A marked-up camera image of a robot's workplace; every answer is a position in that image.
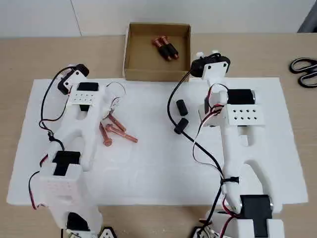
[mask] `black wire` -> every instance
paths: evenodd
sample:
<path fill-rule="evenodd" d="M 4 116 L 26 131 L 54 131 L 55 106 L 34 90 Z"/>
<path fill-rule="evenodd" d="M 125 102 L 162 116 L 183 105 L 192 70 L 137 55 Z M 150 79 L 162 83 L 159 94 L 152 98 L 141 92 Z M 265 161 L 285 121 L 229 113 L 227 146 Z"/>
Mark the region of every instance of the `black wire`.
<path fill-rule="evenodd" d="M 44 104 L 45 104 L 45 99 L 46 99 L 46 97 L 47 97 L 47 95 L 48 95 L 48 93 L 49 93 L 49 90 L 50 90 L 50 88 L 52 87 L 52 85 L 53 85 L 54 81 L 56 80 L 56 78 L 58 77 L 58 75 L 59 75 L 60 73 L 62 73 L 63 71 L 67 70 L 67 69 L 74 69 L 74 68 L 75 68 L 75 67 L 73 67 L 73 66 L 68 66 L 68 67 L 62 68 L 62 69 L 54 76 L 54 78 L 52 79 L 51 83 L 49 84 L 49 86 L 48 86 L 48 88 L 47 88 L 47 90 L 46 90 L 46 92 L 45 92 L 45 94 L 44 94 L 44 97 L 43 97 L 43 100 L 42 100 L 42 104 L 41 104 L 41 120 L 40 120 L 40 122 L 39 122 L 39 127 L 42 128 L 42 129 L 44 129 L 44 130 L 47 130 L 47 131 L 49 132 L 49 133 L 48 133 L 49 140 L 50 140 L 51 142 L 52 142 L 52 141 L 55 141 L 55 142 L 59 143 L 60 146 L 61 146 L 61 148 L 62 148 L 63 150 L 65 150 L 65 147 L 64 147 L 63 143 L 62 143 L 60 140 L 54 138 L 54 133 L 53 133 L 53 131 L 52 131 L 51 129 L 49 129 L 49 128 L 45 125 L 45 123 L 44 123 L 44 121 L 49 121 L 49 119 L 44 119 L 44 116 L 43 116 Z M 64 110 L 63 110 L 62 114 L 61 114 L 57 119 L 53 119 L 52 121 L 56 121 L 56 120 L 60 119 L 60 118 L 62 117 L 62 115 L 64 114 L 65 108 L 66 108 L 66 104 L 65 104 L 65 107 L 64 107 Z"/>
<path fill-rule="evenodd" d="M 199 236 L 200 236 L 201 232 L 205 230 L 205 227 L 208 226 L 208 224 L 210 223 L 211 217 L 212 217 L 213 212 L 214 212 L 214 210 L 215 210 L 215 208 L 216 208 L 216 205 L 217 205 L 217 202 L 218 202 L 218 200 L 219 200 L 220 195 L 221 195 L 221 185 L 220 185 L 220 187 L 219 187 L 219 190 L 218 190 L 218 193 L 217 193 L 217 195 L 216 195 L 216 198 L 215 198 L 214 201 L 213 201 L 213 205 L 212 205 L 212 207 L 211 207 L 211 210 L 210 210 L 210 212 L 209 212 L 209 215 L 208 215 L 208 217 L 207 217 L 207 219 L 206 219 L 204 225 L 203 225 L 203 226 L 201 227 L 201 229 L 197 232 L 197 234 L 198 234 Z"/>
<path fill-rule="evenodd" d="M 64 112 L 65 112 L 65 109 L 66 109 L 66 105 L 67 105 L 68 99 L 69 99 L 69 97 L 68 97 L 67 100 L 65 101 L 64 109 L 63 109 L 63 111 L 61 112 L 61 114 L 60 114 L 60 116 L 59 116 L 58 118 L 55 118 L 55 119 L 42 119 L 42 120 L 40 121 L 40 123 L 43 122 L 43 121 L 51 121 L 51 122 L 53 122 L 53 121 L 57 121 L 57 120 L 61 119 L 61 117 L 64 115 Z"/>
<path fill-rule="evenodd" d="M 78 237 L 78 238 L 81 238 L 81 236 L 79 236 L 79 235 L 77 235 L 77 234 L 75 234 L 75 233 L 70 233 L 71 235 L 74 235 L 74 236 L 76 236 L 76 237 Z"/>
<path fill-rule="evenodd" d="M 177 89 L 179 88 L 179 86 L 185 81 L 185 79 L 187 78 L 187 76 L 190 74 L 191 71 L 188 71 L 184 77 L 179 81 L 179 83 L 176 85 L 176 87 L 174 88 L 174 90 L 172 91 L 172 93 L 170 94 L 169 96 L 169 99 L 168 99 L 168 102 L 167 102 L 167 115 L 170 119 L 170 121 L 174 124 L 174 126 L 177 126 L 177 123 L 174 121 L 174 119 L 172 118 L 171 114 L 170 114 L 170 103 L 172 101 L 172 98 L 175 94 L 175 92 L 177 91 Z M 187 138 L 189 139 L 191 142 L 194 142 L 194 139 L 191 138 L 187 133 L 185 133 L 184 131 L 182 131 L 182 134 Z M 204 147 L 202 147 L 200 144 L 198 144 L 197 142 L 195 142 L 195 145 L 200 148 L 206 155 L 208 155 L 212 161 L 215 163 L 217 169 L 219 170 L 219 172 L 223 175 L 223 172 L 222 172 L 222 169 L 218 163 L 218 161 L 216 160 L 216 158 L 211 154 L 209 153 Z"/>

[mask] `open cardboard box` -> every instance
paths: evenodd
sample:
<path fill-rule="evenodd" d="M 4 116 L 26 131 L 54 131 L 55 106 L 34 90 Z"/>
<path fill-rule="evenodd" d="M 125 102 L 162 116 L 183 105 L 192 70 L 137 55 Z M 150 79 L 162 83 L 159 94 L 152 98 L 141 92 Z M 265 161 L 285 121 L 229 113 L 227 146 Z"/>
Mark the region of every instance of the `open cardboard box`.
<path fill-rule="evenodd" d="M 130 23 L 123 71 L 127 80 L 179 81 L 190 69 L 190 32 L 188 24 Z M 179 58 L 166 61 L 152 40 L 167 36 Z"/>

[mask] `table surface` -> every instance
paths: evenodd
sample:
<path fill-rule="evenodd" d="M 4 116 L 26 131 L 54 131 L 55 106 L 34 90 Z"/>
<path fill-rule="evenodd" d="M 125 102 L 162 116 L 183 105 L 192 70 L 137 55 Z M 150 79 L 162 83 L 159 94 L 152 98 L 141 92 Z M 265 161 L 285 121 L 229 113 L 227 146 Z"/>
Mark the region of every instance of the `table surface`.
<path fill-rule="evenodd" d="M 285 237 L 315 236 L 317 213 L 316 93 L 288 72 L 296 57 L 317 58 L 317 34 L 194 34 L 195 52 L 213 49 L 231 59 L 228 77 L 280 77 L 307 183 L 309 203 L 286 205 L 281 214 Z M 84 63 L 90 78 L 122 77 L 124 36 L 20 38 L 0 40 L 0 237 L 59 237 L 48 209 L 6 203 L 15 151 L 33 79 L 51 78 L 69 63 Z M 186 238 L 208 207 L 100 207 L 104 224 L 119 238 Z"/>

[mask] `robotic arm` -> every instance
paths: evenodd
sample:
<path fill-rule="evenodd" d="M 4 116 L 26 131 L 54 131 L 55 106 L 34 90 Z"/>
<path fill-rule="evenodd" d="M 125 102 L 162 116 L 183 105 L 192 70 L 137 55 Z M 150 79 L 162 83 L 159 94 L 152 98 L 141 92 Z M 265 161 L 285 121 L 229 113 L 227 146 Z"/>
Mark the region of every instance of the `robotic arm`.
<path fill-rule="evenodd" d="M 272 219 L 272 213 L 282 210 L 282 203 L 276 196 L 278 187 L 268 175 L 268 165 L 264 163 L 270 156 L 270 150 L 258 95 L 252 89 L 230 89 L 224 77 L 230 65 L 227 57 L 218 52 L 208 57 L 199 56 L 192 63 L 191 74 L 202 77 L 210 87 L 199 113 L 205 120 L 205 126 L 220 127 L 224 155 L 221 188 L 236 219 L 229 224 L 232 214 L 215 213 L 212 225 L 198 235 L 197 229 L 193 237 L 223 237 L 226 234 L 234 238 L 283 238 L 283 222 Z M 213 105 L 220 105 L 222 109 L 217 116 L 209 117 Z M 250 165 L 258 176 L 263 185 L 263 195 L 241 194 L 238 179 L 244 164 Z M 223 234 L 216 235 L 214 231 L 223 231 Z"/>
<path fill-rule="evenodd" d="M 115 105 L 106 86 L 88 81 L 89 70 L 79 64 L 60 79 L 58 89 L 69 98 L 61 126 L 54 137 L 67 145 L 75 137 L 84 140 L 82 151 L 60 150 L 51 143 L 48 158 L 39 173 L 42 192 L 57 225 L 74 236 L 95 238 L 103 218 L 88 191 L 84 173 L 92 167 L 99 125 Z M 77 119 L 86 112 L 84 119 Z"/>

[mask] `black cylinder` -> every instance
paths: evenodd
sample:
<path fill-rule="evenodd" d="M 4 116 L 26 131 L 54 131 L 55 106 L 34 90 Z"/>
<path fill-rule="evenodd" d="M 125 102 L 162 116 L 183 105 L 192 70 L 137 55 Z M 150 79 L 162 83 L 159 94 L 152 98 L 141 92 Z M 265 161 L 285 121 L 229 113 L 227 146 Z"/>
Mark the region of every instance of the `black cylinder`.
<path fill-rule="evenodd" d="M 182 118 L 177 124 L 177 126 L 175 127 L 174 131 L 180 135 L 187 125 L 188 125 L 188 120 L 185 118 Z"/>
<path fill-rule="evenodd" d="M 184 100 L 178 100 L 177 102 L 176 102 L 176 105 L 177 105 L 177 108 L 178 108 L 178 110 L 179 110 L 179 113 L 180 113 L 180 115 L 183 117 L 183 116 L 186 116 L 187 114 L 188 114 L 188 110 L 187 110 L 187 108 L 186 108 L 186 105 L 185 105 L 185 102 L 184 102 Z"/>
<path fill-rule="evenodd" d="M 172 58 L 169 56 L 169 51 L 166 45 L 162 45 L 158 48 L 159 54 L 167 61 L 170 61 Z"/>
<path fill-rule="evenodd" d="M 177 49 L 175 49 L 174 45 L 172 45 L 171 43 L 168 43 L 167 45 L 168 51 L 170 52 L 170 56 L 174 57 L 174 55 L 178 55 L 178 51 Z"/>

